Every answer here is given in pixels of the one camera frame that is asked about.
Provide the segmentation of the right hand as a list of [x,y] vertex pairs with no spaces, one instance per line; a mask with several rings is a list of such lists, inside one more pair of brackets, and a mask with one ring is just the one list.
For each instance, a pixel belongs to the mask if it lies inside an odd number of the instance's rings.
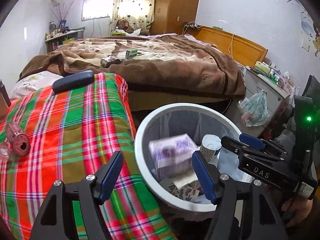
[[312,210],[313,200],[297,197],[295,200],[287,200],[281,207],[282,211],[289,211],[293,213],[293,217],[286,224],[286,226],[294,226],[301,223]]

